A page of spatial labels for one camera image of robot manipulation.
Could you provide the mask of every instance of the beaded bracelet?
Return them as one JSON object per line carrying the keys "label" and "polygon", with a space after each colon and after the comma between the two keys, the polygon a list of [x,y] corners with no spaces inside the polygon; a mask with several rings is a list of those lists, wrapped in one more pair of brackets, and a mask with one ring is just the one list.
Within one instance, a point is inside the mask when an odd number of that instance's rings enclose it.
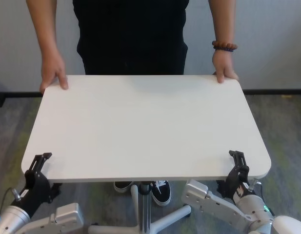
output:
{"label": "beaded bracelet", "polygon": [[220,42],[217,40],[214,40],[212,42],[212,45],[213,45],[213,48],[216,50],[225,50],[225,51],[229,51],[229,52],[233,52],[234,50],[236,50],[238,48],[238,46],[235,44]]}

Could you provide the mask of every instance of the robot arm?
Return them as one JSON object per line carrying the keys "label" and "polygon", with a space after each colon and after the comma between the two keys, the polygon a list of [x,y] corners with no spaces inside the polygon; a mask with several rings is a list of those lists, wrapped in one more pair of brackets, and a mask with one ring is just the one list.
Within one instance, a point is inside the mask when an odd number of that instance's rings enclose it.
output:
{"label": "robot arm", "polygon": [[246,197],[237,206],[214,195],[206,185],[190,180],[185,186],[182,201],[229,223],[242,233],[260,229],[259,233],[270,234],[273,216],[264,208],[263,200],[256,195]]}
{"label": "robot arm", "polygon": [[59,207],[54,214],[34,222],[15,206],[9,206],[0,217],[0,234],[68,233],[82,227],[83,216],[78,203]]}
{"label": "robot arm", "polygon": [[249,185],[249,167],[243,153],[229,153],[234,158],[235,166],[225,181],[217,182],[218,192],[234,204],[212,194],[206,185],[195,180],[187,182],[182,201],[229,223],[242,233],[301,234],[301,222],[286,216],[274,218],[264,200],[255,194],[253,188],[257,181]]}
{"label": "robot arm", "polygon": [[0,214],[0,234],[49,234],[66,233],[83,226],[83,216],[77,203],[59,207],[48,218],[30,222],[40,204],[51,203],[60,194],[61,184],[52,187],[41,173],[51,153],[36,155],[25,172],[26,184],[20,192],[12,190],[15,200]]}

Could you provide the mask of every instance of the white wall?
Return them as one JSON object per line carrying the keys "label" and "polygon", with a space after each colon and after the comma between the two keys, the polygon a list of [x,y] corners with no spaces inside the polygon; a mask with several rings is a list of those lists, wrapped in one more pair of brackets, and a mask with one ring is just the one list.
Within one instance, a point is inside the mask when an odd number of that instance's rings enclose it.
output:
{"label": "white wall", "polygon": [[[67,74],[83,74],[71,0],[59,0],[57,36]],[[211,74],[214,39],[207,0],[190,0],[186,74]],[[235,70],[244,89],[301,88],[301,0],[238,0]],[[0,0],[0,91],[37,91],[40,51],[24,0]]]}

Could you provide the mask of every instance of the sneaker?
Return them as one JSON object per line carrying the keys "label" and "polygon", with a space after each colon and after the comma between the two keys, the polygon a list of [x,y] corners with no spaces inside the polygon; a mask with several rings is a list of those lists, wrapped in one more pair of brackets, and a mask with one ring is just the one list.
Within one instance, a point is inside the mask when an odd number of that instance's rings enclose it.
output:
{"label": "sneaker", "polygon": [[127,182],[114,182],[113,187],[118,193],[125,193],[127,192],[130,188],[131,185],[133,184],[132,181],[127,181]]}
{"label": "sneaker", "polygon": [[158,206],[167,206],[171,201],[171,188],[166,180],[156,181],[151,196]]}

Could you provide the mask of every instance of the cable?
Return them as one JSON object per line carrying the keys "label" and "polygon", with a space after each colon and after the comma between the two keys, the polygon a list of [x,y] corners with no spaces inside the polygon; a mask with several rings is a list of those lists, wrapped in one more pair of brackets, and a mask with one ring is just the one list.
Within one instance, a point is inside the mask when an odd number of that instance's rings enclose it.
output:
{"label": "cable", "polygon": [[[264,196],[263,196],[263,185],[260,184],[260,186],[261,186],[261,198],[262,198],[263,202],[265,203]],[[269,212],[272,214],[272,216],[275,216],[275,214],[274,214],[274,212],[272,211],[272,209],[269,208],[268,206],[267,206],[267,208],[268,208]]]}
{"label": "cable", "polygon": [[12,188],[6,189],[6,191],[4,193],[4,196],[3,196],[3,199],[2,199],[2,203],[0,205],[0,213],[2,212],[2,209],[3,209],[3,206],[4,206],[4,202],[5,202],[5,199],[6,199],[6,195],[7,195],[7,193],[8,193],[9,190],[12,192]]}

